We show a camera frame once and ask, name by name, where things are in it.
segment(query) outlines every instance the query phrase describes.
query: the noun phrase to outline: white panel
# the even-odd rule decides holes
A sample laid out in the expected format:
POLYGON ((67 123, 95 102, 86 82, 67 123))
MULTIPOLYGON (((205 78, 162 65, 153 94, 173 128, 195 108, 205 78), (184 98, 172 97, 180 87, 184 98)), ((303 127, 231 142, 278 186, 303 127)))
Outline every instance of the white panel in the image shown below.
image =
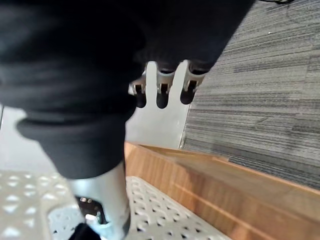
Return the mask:
POLYGON ((178 67, 165 109, 157 107, 157 67, 150 62, 146 71, 146 106, 137 108, 127 122, 126 139, 139 144, 178 149, 184 131, 189 105, 180 102, 187 61, 178 67))
POLYGON ((16 124, 24 116, 21 110, 4 108, 0 131, 0 169, 54 172, 53 164, 39 144, 18 133, 16 124))

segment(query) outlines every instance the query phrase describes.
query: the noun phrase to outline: gray carpet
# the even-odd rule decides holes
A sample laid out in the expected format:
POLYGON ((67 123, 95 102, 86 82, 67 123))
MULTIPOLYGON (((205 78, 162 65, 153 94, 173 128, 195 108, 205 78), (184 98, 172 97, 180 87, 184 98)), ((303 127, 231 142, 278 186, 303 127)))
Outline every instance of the gray carpet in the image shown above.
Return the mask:
POLYGON ((258 1, 196 93, 183 146, 320 189, 320 1, 258 1))

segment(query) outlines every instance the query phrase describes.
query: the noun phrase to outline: wooden edge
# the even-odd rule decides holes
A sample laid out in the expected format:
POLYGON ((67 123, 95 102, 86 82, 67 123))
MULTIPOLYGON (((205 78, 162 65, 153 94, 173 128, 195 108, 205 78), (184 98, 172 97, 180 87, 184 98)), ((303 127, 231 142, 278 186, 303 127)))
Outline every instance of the wooden edge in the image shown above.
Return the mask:
POLYGON ((125 144, 136 176, 234 240, 320 240, 320 192, 220 159, 125 144))

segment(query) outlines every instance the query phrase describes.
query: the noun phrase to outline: perforated footplate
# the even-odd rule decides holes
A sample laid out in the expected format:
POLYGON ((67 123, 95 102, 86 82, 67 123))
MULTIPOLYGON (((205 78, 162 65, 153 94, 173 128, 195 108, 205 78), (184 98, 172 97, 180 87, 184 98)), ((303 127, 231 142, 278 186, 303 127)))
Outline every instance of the perforated footplate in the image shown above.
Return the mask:
MULTIPOLYGON (((138 177, 127 177, 131 227, 126 240, 229 240, 138 177)), ((58 174, 0 171, 0 239, 68 240, 84 218, 58 174)))
POLYGON ((127 177, 131 228, 127 240, 230 240, 138 177, 127 177))

